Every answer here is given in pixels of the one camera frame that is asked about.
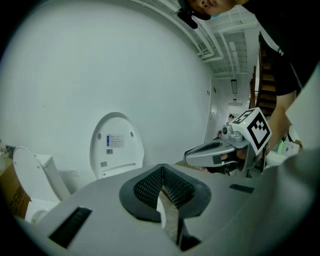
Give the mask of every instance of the mouth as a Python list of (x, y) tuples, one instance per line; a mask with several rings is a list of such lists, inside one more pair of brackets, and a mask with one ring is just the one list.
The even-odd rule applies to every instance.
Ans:
[(216, 2), (216, 0), (209, 0), (209, 3), (210, 3), (213, 7), (217, 7), (217, 2)]

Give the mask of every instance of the brown staircase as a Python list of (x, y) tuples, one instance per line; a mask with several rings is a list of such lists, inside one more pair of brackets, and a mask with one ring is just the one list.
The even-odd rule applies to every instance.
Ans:
[(277, 96), (275, 79), (268, 63), (266, 51), (262, 48), (262, 44), (260, 44), (259, 66), (259, 90), (255, 97), (253, 97), (253, 94), (255, 93), (256, 67), (254, 67), (253, 79), (250, 82), (250, 108), (259, 107), (262, 113), (267, 117), (271, 116), (276, 108)]

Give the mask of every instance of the black head-mounted camera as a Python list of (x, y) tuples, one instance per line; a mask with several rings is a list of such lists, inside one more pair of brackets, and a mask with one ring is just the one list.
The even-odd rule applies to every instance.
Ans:
[(201, 20), (208, 21), (211, 16), (208, 14), (202, 14), (195, 11), (191, 6), (188, 0), (178, 0), (181, 9), (178, 12), (178, 17), (187, 23), (192, 29), (198, 28), (198, 24), (192, 19), (192, 16), (195, 16)]

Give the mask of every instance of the door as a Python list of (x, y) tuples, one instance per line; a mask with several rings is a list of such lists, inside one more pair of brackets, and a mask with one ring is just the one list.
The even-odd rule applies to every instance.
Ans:
[(218, 112), (217, 93), (216, 93), (216, 88), (214, 86), (214, 81), (211, 79), (211, 104), (210, 104), (209, 120), (206, 128), (204, 143), (211, 142), (214, 138), (218, 136), (218, 134), (216, 133), (217, 112)]

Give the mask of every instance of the black slot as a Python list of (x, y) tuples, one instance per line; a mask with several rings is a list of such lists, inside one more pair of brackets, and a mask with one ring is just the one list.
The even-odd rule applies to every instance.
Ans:
[(239, 190), (242, 192), (246, 192), (249, 194), (251, 194), (255, 190), (253, 187), (239, 185), (239, 184), (232, 184), (229, 188), (234, 189), (234, 190)]
[(78, 207), (49, 238), (58, 245), (67, 248), (74, 239), (92, 210)]

